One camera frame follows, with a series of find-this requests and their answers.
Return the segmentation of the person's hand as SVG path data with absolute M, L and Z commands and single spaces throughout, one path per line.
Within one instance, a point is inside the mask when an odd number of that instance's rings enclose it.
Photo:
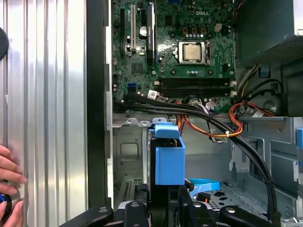
M 4 147 L 0 146 L 0 179 L 11 181 L 17 184 L 25 184 L 27 178 L 22 175 L 22 171 L 13 162 L 13 156 L 11 151 Z M 16 195 L 17 189 L 7 183 L 0 183 L 0 193 L 7 195 Z M 3 224 L 4 227 L 22 227 L 23 226 L 23 208 L 24 201 L 19 200 L 14 206 L 11 215 Z

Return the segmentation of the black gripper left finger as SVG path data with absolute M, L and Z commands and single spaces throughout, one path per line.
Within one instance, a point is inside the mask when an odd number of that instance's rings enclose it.
M 117 210 L 109 206 L 93 207 L 63 223 L 62 227 L 148 227 L 148 185 L 137 187 L 137 200 L 122 202 Z

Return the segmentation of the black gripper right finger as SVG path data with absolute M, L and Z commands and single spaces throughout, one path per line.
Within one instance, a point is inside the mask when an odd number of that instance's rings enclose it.
M 227 205 L 218 212 L 208 208 L 205 202 L 193 201 L 185 186 L 180 187 L 179 225 L 181 227 L 276 227 L 240 207 Z

